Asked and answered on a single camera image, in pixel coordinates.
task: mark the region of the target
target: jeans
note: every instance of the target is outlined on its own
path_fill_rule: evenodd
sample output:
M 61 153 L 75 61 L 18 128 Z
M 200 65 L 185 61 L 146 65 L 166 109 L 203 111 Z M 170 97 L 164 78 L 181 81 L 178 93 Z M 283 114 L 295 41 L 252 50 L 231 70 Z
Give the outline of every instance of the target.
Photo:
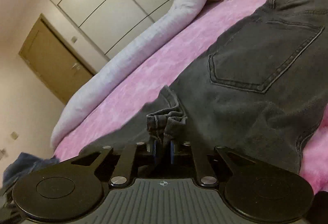
M 328 0 L 268 0 L 120 130 L 82 153 L 103 145 L 120 151 L 155 134 L 162 143 L 189 141 L 208 153 L 225 145 L 298 173 L 328 102 L 327 13 Z

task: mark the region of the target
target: door handle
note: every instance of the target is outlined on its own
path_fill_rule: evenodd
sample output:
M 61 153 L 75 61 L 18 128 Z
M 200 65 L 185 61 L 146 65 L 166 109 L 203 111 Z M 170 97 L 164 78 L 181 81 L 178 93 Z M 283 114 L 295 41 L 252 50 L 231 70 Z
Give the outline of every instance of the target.
M 75 63 L 75 64 L 72 66 L 72 69 L 80 70 L 80 69 L 81 69 L 80 64 L 79 64 L 79 63 Z

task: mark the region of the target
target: fuzzy pink bedsheet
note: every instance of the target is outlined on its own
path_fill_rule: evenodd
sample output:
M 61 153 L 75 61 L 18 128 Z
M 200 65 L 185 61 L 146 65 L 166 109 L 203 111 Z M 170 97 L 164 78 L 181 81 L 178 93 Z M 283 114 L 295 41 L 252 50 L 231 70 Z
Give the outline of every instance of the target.
M 146 102 L 155 100 L 160 89 L 170 85 L 220 34 L 252 14 L 265 1 L 226 0 L 207 6 L 193 23 L 120 83 L 79 127 L 62 140 L 55 155 L 61 161 L 72 158 L 90 142 L 119 129 Z M 319 129 L 304 149 L 301 176 L 315 192 L 328 190 L 328 108 Z

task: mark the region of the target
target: metal screw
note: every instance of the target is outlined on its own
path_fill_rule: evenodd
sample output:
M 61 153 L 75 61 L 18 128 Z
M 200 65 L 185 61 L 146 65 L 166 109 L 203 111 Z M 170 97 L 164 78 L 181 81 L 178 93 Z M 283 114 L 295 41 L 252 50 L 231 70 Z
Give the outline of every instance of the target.
M 127 179 L 125 177 L 122 177 L 122 176 L 117 176 L 117 177 L 113 177 L 111 178 L 110 180 L 113 184 L 117 184 L 117 185 L 120 185 L 120 184 L 124 184 L 126 183 Z
M 211 176 L 206 176 L 206 177 L 201 178 L 201 182 L 206 185 L 211 185 L 211 184 L 216 183 L 216 178 L 211 177 Z

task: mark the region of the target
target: white pillow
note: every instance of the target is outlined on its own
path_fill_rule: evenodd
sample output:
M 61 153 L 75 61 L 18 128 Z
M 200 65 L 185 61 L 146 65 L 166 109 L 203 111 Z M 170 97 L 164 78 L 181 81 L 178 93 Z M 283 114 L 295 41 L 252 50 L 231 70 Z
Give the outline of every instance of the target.
M 206 0 L 174 0 L 165 16 L 128 44 L 72 96 L 52 132 L 50 146 L 56 148 L 131 72 L 188 26 L 205 3 Z

